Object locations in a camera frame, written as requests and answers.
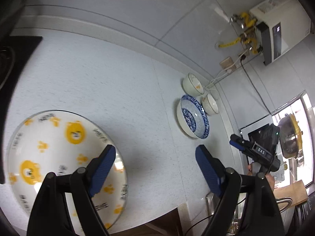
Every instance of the person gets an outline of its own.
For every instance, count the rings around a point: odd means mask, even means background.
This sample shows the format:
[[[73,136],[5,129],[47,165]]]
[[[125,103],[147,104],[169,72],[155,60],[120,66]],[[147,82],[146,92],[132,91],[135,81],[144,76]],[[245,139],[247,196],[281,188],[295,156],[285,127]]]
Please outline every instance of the person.
[[[248,165],[248,176],[252,176],[253,173],[252,173],[252,163]],[[265,175],[269,185],[270,185],[270,188],[271,190],[273,191],[275,189],[275,179],[274,177],[270,174],[270,173],[267,173]]]

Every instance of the water heater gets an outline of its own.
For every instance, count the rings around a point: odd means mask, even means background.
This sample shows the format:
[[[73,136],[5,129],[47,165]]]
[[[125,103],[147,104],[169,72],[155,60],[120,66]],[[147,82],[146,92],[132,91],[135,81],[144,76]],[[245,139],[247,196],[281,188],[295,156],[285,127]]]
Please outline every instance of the water heater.
[[[257,19],[256,38],[263,48],[265,65],[300,41],[311,29],[311,20],[298,0],[266,0],[249,11]]]

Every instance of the bowl with orange pattern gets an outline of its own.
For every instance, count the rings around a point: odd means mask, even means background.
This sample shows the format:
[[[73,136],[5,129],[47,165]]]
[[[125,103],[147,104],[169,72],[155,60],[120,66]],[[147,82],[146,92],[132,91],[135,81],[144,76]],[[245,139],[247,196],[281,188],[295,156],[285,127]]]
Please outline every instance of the bowl with orange pattern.
[[[76,113],[51,110],[24,120],[11,138],[7,157],[9,181],[24,211],[30,215],[47,173],[66,175],[86,167],[108,144],[115,146],[99,126]],[[102,190],[92,198],[107,229],[123,212],[128,194],[124,162],[115,148],[114,164]],[[76,234],[84,235],[70,193],[66,200]]]

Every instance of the wooden board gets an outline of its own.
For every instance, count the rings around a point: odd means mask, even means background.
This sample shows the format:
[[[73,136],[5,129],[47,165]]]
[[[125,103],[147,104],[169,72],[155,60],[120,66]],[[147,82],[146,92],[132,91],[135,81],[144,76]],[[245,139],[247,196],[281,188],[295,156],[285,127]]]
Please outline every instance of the wooden board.
[[[302,180],[294,182],[285,187],[277,188],[273,191],[275,198],[291,197],[293,202],[290,207],[296,206],[308,200],[304,183]],[[279,208],[284,207],[286,203],[279,204]]]

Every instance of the white countertop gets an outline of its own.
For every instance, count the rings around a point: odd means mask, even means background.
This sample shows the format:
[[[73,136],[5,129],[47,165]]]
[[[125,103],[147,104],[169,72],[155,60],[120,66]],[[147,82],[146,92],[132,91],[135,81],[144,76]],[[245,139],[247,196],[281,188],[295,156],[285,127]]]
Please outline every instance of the white countertop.
[[[15,34],[40,35],[43,41],[12,96],[4,152],[17,126],[44,110],[72,111],[103,128],[122,154],[129,182],[125,211],[110,233],[149,222],[186,202],[193,220],[201,208],[194,203],[204,209],[209,192],[195,160],[201,143],[226,167],[241,172],[221,100],[221,115],[209,117],[206,140],[192,139],[179,128],[176,105],[184,95],[183,73],[92,37],[48,29],[16,29]],[[0,207],[12,225],[26,230],[28,217],[10,184],[0,185]]]

